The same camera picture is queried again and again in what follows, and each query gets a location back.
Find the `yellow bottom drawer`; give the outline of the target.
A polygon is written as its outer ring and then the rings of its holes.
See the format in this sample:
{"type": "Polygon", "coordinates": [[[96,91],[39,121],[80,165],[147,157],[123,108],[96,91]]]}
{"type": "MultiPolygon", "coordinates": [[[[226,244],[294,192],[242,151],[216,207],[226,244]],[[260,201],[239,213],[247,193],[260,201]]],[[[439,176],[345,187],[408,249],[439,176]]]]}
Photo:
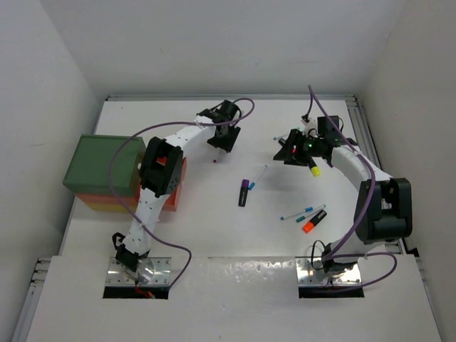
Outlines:
{"type": "Polygon", "coordinates": [[[129,204],[126,209],[121,203],[104,203],[104,202],[86,202],[86,205],[94,211],[99,212],[122,212],[128,213],[129,211],[135,211],[137,208],[136,204],[129,204]]]}

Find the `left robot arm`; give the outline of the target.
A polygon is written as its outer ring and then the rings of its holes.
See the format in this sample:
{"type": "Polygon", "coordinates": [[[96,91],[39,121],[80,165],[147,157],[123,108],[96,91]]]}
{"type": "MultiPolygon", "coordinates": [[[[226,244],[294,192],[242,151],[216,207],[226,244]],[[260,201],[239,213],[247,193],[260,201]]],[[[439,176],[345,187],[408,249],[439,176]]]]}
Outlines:
{"type": "Polygon", "coordinates": [[[235,102],[224,100],[214,108],[197,114],[181,130],[166,138],[153,137],[140,162],[140,197],[128,234],[116,247],[116,260],[131,272],[137,272],[140,261],[150,251],[152,233],[166,200],[181,183],[184,159],[207,143],[231,152],[240,127],[241,109],[235,102]]]}

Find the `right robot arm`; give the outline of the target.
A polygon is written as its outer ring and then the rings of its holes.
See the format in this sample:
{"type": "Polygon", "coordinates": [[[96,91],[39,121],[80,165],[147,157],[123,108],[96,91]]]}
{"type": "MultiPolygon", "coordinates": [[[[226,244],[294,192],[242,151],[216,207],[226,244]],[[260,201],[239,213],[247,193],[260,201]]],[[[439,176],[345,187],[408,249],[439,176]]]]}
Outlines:
{"type": "Polygon", "coordinates": [[[338,120],[331,116],[305,121],[303,130],[290,131],[273,157],[285,165],[302,167],[319,157],[358,191],[353,226],[322,254],[320,268],[327,274],[352,266],[386,242],[409,237],[413,230],[411,183],[376,167],[355,140],[342,135],[338,120]]]}

